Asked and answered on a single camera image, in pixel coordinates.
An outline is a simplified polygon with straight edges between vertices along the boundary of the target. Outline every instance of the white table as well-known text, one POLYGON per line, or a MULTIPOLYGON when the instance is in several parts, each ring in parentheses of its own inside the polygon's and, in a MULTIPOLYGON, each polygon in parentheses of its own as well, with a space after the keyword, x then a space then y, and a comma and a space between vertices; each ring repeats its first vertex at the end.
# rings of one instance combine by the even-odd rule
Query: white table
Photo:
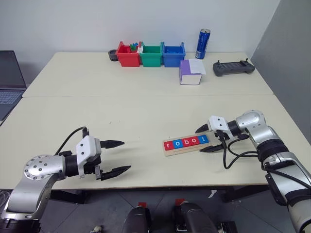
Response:
MULTIPOLYGON (((264 184, 265 172, 255 158, 241 158, 225 170, 222 152, 165 157, 162 149, 164 139, 193 134, 210 115, 233 120, 249 109, 263 111, 267 123, 311 171, 310 145, 274 95, 23 98, 0 127, 0 188, 14 188, 27 160, 54 154, 70 132, 84 125, 101 140, 125 142, 103 150, 105 171, 132 167, 106 181, 96 181, 94 174, 71 177, 57 182, 56 189, 264 184)), ((80 139, 78 133, 64 150, 73 150, 80 139)), ((250 141, 233 148, 254 149, 250 141)))
MULTIPOLYGON (((187 53, 186 59, 194 58, 187 53)), ((245 60, 246 54, 207 53, 207 74, 199 86, 179 85, 177 67, 121 67, 105 53, 58 52, 44 67, 23 97, 51 96, 189 96, 272 94, 255 70, 252 74, 215 76, 212 65, 245 60)))

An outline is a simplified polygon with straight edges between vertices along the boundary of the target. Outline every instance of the green bin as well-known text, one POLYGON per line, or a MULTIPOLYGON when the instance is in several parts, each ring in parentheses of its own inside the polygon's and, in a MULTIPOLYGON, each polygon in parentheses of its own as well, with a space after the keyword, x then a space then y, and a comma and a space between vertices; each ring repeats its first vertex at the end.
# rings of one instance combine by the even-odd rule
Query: green bin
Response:
POLYGON ((144 67, 160 67, 162 64, 163 46, 161 42, 159 46, 145 46, 141 43, 142 52, 139 54, 142 65, 144 67))

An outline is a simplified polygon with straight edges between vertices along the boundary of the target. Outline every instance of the game controller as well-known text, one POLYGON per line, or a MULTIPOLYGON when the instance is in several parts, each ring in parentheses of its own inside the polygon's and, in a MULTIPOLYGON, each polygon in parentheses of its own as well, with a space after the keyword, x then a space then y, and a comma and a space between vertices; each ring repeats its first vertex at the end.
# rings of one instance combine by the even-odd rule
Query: game controller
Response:
POLYGON ((223 74, 234 74, 234 73, 247 73, 250 74, 255 70, 255 67, 248 63, 248 58, 245 61, 239 62, 218 62, 213 64, 213 70, 216 76, 222 76, 223 74))

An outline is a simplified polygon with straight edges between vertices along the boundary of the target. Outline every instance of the purple box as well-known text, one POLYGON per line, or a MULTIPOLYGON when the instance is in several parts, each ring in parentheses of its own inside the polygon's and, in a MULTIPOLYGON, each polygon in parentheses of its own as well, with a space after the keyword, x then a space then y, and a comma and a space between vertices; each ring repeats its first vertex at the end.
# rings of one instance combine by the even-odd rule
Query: purple box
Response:
POLYGON ((179 83, 181 85, 199 85, 202 78, 200 73, 191 73, 189 60, 182 60, 179 64, 179 83))

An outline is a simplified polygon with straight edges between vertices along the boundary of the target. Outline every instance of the red tag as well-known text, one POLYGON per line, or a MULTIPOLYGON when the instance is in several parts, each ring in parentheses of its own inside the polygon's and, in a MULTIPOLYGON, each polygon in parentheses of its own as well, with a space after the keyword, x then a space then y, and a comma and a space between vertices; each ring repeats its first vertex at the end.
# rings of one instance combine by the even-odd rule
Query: red tag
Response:
POLYGON ((175 199, 175 206, 178 206, 180 205, 181 203, 183 203, 185 201, 184 198, 178 198, 178 199, 175 199))
POLYGON ((146 208, 147 203, 146 202, 138 202, 138 206, 142 206, 142 207, 146 208))

